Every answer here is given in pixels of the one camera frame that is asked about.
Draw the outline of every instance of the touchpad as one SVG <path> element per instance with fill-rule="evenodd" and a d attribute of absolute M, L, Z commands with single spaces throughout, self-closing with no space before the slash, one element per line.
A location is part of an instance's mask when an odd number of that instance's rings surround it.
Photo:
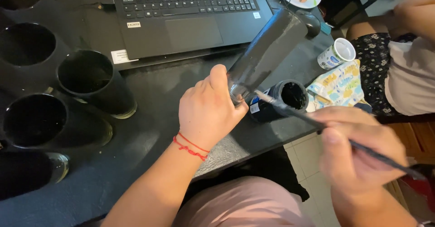
<path fill-rule="evenodd" d="M 223 43 L 214 17 L 165 21 L 175 49 L 208 48 Z"/>

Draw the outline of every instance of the laptop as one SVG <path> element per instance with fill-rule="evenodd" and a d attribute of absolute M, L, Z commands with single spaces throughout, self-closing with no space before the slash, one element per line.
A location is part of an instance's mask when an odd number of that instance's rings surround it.
<path fill-rule="evenodd" d="M 272 17 L 265 0 L 114 0 L 130 60 L 247 43 Z"/>

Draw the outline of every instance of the person's right hand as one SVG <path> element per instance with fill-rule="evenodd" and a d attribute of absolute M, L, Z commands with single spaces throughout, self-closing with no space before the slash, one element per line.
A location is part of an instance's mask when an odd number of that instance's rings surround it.
<path fill-rule="evenodd" d="M 405 147 L 395 132 L 379 124 L 370 114 L 358 108 L 341 106 L 308 114 L 328 127 L 322 132 L 324 152 L 320 169 L 336 190 L 347 195 L 364 194 L 404 175 L 365 152 L 351 148 L 349 139 L 403 166 L 408 165 Z"/>

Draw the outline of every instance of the black tabletop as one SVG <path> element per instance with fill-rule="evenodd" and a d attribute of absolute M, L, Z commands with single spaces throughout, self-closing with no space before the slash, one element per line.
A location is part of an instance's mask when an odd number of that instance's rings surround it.
<path fill-rule="evenodd" d="M 125 49 L 115 13 L 95 8 L 76 9 L 83 3 L 103 0 L 63 1 L 69 2 L 65 7 L 70 9 L 85 44 L 109 57 L 111 51 Z M 312 13 L 321 18 L 317 8 Z M 260 89 L 286 79 L 310 84 L 325 72 L 316 58 L 332 43 L 332 37 L 323 33 L 301 42 Z M 137 68 L 123 70 L 121 74 L 138 102 L 137 112 L 124 120 L 107 118 L 114 127 L 114 136 L 107 145 L 62 150 L 71 162 L 67 177 L 56 185 L 0 202 L 0 225 L 69 227 L 106 214 L 171 143 L 179 128 L 178 102 L 183 93 L 204 79 L 214 65 L 222 63 L 227 69 L 231 67 L 241 52 L 155 66 L 139 67 L 146 64 L 141 60 L 138 64 L 132 63 Z M 294 117 L 256 124 L 246 116 L 213 148 L 195 178 L 314 131 L 312 126 Z"/>

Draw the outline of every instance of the person's left hand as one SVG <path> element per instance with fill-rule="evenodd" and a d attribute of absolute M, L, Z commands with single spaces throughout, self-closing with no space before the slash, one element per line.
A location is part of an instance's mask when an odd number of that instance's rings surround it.
<path fill-rule="evenodd" d="M 180 133 L 202 149 L 210 150 L 240 122 L 246 102 L 234 107 L 228 91 L 227 69 L 215 65 L 210 75 L 188 89 L 180 100 Z"/>

